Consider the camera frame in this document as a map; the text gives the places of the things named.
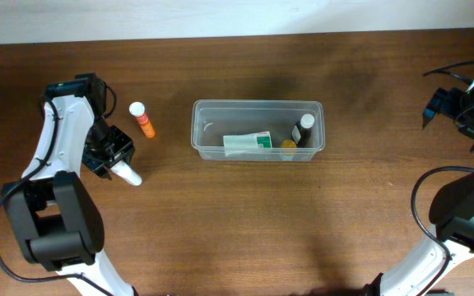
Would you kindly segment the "white Panadol box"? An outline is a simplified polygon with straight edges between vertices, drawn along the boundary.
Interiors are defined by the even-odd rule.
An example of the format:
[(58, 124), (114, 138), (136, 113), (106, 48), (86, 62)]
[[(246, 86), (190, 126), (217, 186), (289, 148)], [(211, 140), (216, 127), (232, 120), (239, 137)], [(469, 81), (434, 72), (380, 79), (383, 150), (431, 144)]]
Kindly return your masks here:
[(270, 150), (272, 139), (270, 132), (256, 132), (245, 135), (223, 136), (225, 156), (256, 153), (258, 150)]

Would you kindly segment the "small jar with gold lid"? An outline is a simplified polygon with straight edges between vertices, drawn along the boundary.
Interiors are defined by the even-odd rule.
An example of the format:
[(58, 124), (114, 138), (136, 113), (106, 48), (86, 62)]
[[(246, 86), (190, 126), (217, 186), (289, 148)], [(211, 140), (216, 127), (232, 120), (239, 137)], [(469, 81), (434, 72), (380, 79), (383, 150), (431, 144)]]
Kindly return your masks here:
[(285, 140), (281, 143), (281, 154), (282, 160), (289, 161), (293, 160), (297, 152), (297, 145), (292, 140)]

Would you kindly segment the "clear plastic container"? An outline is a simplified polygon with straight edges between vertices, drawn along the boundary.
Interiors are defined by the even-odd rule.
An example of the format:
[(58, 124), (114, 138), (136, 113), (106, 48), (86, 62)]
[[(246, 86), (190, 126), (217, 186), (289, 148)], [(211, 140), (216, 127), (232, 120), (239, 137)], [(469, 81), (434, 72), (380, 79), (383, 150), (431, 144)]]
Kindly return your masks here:
[[(317, 101), (201, 99), (193, 105), (191, 145), (204, 160), (285, 161), (281, 143), (291, 139), (294, 125), (306, 113), (315, 117), (311, 137), (289, 161), (310, 161), (325, 147), (323, 106)], [(225, 156), (223, 136), (256, 132), (270, 132), (270, 150)]]

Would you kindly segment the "dark bottle with white cap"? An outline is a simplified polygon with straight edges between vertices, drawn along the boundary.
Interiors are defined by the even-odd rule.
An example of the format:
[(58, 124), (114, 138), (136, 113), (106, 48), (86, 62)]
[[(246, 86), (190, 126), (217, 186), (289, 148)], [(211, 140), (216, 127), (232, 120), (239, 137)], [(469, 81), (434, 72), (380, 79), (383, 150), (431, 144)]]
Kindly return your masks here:
[(306, 147), (315, 123), (315, 117), (310, 114), (304, 114), (301, 119), (294, 125), (291, 131), (291, 139), (299, 148)]

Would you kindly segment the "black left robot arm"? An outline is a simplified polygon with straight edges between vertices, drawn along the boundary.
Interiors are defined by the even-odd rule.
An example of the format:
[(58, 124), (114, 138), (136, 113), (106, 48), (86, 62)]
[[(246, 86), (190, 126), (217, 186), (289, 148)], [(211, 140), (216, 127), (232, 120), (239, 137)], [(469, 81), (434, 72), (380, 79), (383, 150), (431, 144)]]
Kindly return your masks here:
[(48, 85), (34, 158), (0, 197), (23, 257), (49, 272), (46, 281), (69, 280), (83, 295), (137, 294), (104, 250), (102, 217), (80, 179), (86, 166), (100, 178), (142, 183), (130, 166), (132, 139), (106, 122), (112, 93), (94, 73)]

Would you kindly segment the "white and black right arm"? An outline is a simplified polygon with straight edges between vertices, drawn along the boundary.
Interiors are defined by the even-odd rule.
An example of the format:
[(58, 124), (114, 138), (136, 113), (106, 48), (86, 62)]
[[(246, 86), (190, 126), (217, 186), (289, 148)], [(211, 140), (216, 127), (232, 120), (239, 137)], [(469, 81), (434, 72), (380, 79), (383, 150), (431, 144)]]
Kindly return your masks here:
[[(428, 125), (435, 115), (444, 115), (474, 141), (474, 79), (466, 83), (466, 90), (438, 89), (425, 106), (423, 123)], [(419, 188), (428, 177), (449, 171), (464, 175), (438, 190), (430, 206), (430, 225), (425, 226), (416, 207)], [(429, 295), (454, 267), (474, 257), (474, 168), (444, 166), (421, 175), (411, 192), (411, 213), (424, 234), (421, 241), (396, 267), (366, 284), (360, 294)]]

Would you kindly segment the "orange effervescent tablet tube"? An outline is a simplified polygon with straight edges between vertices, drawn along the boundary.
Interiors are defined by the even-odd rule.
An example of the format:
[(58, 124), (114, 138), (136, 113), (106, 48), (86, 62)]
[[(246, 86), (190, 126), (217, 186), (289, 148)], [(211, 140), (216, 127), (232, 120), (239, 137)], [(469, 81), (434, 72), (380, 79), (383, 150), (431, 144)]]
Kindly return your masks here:
[(129, 105), (129, 113), (137, 120), (137, 123), (147, 138), (153, 138), (156, 135), (155, 129), (146, 114), (146, 108), (143, 103), (131, 103)]

